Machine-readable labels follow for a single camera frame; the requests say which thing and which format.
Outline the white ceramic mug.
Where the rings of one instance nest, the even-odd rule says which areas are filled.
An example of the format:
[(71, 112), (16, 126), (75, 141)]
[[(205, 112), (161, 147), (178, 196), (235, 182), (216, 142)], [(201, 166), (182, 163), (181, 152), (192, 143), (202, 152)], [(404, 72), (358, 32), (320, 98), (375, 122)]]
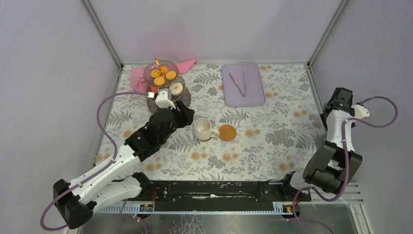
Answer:
[(214, 129), (207, 118), (199, 118), (195, 121), (192, 128), (193, 135), (196, 139), (207, 141), (210, 138), (218, 137), (219, 131)]

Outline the white glazed donut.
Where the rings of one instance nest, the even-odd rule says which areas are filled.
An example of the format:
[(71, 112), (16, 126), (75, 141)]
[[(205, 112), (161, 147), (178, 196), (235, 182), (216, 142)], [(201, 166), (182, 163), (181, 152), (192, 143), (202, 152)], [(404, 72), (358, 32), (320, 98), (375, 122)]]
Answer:
[(183, 93), (183, 91), (184, 91), (184, 86), (183, 86), (181, 83), (176, 82), (176, 83), (173, 83), (173, 84), (169, 87), (169, 89), (170, 89), (171, 94), (172, 94), (173, 96), (180, 96), (180, 95)]

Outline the yellow round biscuit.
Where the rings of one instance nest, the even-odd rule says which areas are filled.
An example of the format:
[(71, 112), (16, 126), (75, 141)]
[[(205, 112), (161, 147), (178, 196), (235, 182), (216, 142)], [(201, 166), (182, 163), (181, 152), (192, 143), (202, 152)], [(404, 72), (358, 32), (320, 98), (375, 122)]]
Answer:
[(167, 79), (167, 80), (175, 80), (176, 79), (176, 77), (177, 77), (177, 73), (175, 72), (175, 71), (168, 71), (166, 74), (165, 74), (165, 78)]
[(166, 80), (165, 80), (165, 78), (164, 78), (163, 76), (159, 76), (159, 77), (156, 77), (156, 78), (153, 80), (153, 83), (154, 83), (154, 85), (157, 86), (157, 87), (162, 87), (162, 86), (165, 85)]

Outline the three-tier glass cake stand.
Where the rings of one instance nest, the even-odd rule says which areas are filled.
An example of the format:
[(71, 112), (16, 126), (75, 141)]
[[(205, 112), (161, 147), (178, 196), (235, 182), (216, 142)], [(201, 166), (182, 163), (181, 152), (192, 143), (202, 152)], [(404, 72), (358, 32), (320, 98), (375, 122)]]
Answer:
[[(177, 75), (175, 80), (167, 80), (165, 78), (165, 74), (164, 75), (162, 74), (161, 76), (163, 76), (165, 78), (166, 83), (162, 87), (157, 87), (157, 86), (154, 85), (154, 83), (153, 83), (154, 78), (152, 78), (150, 74), (153, 70), (159, 70), (161, 66), (167, 66), (169, 68), (169, 71), (175, 71), (178, 75)], [(184, 86), (183, 93), (180, 96), (173, 96), (172, 95), (171, 100), (173, 102), (182, 101), (183, 104), (186, 107), (190, 106), (190, 104), (191, 104), (191, 94), (190, 94), (190, 91), (188, 90), (188, 88), (186, 87), (186, 83), (185, 83), (184, 78), (181, 76), (181, 74), (179, 74), (179, 70), (178, 70), (178, 67), (177, 67), (176, 63), (174, 63), (170, 60), (159, 60), (159, 59), (156, 58), (154, 62), (150, 63), (149, 65), (147, 65), (144, 68), (143, 79), (146, 82), (146, 91), (147, 92), (151, 92), (151, 87), (157, 87), (159, 90), (164, 89), (164, 88), (169, 89), (169, 87), (173, 83), (176, 83), (176, 82), (181, 83)], [(158, 109), (157, 105), (155, 104), (155, 98), (149, 98), (148, 97), (147, 98), (147, 105), (148, 105), (149, 111), (152, 114)]]

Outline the yellow jam-dot cookie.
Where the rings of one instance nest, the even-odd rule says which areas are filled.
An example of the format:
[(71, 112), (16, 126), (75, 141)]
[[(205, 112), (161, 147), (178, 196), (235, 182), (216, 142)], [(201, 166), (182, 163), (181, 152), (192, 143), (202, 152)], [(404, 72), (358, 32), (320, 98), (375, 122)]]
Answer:
[(157, 77), (160, 77), (161, 74), (162, 73), (160, 72), (160, 70), (153, 70), (150, 75), (152, 78), (157, 78)]

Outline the orange swirl cookie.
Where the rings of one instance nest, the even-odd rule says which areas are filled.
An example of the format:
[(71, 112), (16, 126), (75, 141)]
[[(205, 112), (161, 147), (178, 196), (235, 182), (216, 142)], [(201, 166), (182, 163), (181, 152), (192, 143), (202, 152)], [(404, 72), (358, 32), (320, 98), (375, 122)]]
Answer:
[(169, 68), (167, 66), (161, 66), (159, 70), (160, 73), (164, 75), (169, 71)]

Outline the lilac plastic tray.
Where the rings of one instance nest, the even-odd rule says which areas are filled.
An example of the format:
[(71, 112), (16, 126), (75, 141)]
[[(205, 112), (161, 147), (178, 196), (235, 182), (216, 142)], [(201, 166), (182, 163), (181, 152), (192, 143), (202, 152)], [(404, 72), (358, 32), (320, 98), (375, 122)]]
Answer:
[[(246, 73), (246, 96), (243, 97), (230, 77), (232, 71), (241, 90), (244, 91), (243, 70)], [(222, 66), (225, 104), (229, 107), (262, 106), (265, 94), (259, 67), (254, 63), (225, 64)]]

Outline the pink handled tongs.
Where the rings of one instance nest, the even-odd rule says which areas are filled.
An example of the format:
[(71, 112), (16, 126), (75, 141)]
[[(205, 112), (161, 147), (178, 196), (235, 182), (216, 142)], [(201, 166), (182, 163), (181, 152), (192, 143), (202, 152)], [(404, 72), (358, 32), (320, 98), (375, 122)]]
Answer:
[(245, 73), (245, 70), (243, 70), (244, 91), (241, 90), (241, 88), (240, 88), (240, 86), (239, 86), (239, 84), (238, 84), (238, 82), (237, 82), (237, 80), (236, 80), (233, 72), (231, 71), (229, 74), (230, 74), (230, 77), (231, 77), (231, 79), (233, 80), (234, 84), (235, 84), (236, 87), (238, 88), (240, 94), (241, 94), (243, 97), (245, 97), (245, 96), (246, 96), (246, 73)]

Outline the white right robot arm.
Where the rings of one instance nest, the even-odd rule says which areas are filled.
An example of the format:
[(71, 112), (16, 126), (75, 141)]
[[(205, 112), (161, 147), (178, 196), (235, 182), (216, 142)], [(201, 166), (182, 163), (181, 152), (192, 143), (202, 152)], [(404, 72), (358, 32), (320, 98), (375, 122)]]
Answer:
[(369, 116), (368, 111), (353, 104), (353, 92), (336, 88), (320, 115), (327, 134), (302, 173), (287, 174), (279, 188), (281, 198), (293, 200), (299, 190), (314, 186), (326, 193), (341, 194), (362, 163), (351, 141), (351, 118)]

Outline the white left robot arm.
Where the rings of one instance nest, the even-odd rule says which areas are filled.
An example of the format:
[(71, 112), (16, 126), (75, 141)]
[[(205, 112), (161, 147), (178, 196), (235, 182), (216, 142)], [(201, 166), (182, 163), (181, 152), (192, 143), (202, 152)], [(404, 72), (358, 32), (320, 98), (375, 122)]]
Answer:
[(175, 108), (159, 108), (148, 122), (117, 150), (85, 174), (67, 182), (60, 179), (53, 185), (53, 205), (66, 227), (76, 229), (85, 224), (100, 208), (120, 200), (137, 197), (146, 200), (151, 194), (149, 180), (129, 178), (112, 183), (131, 166), (157, 153), (172, 133), (193, 123), (195, 111), (177, 101)]

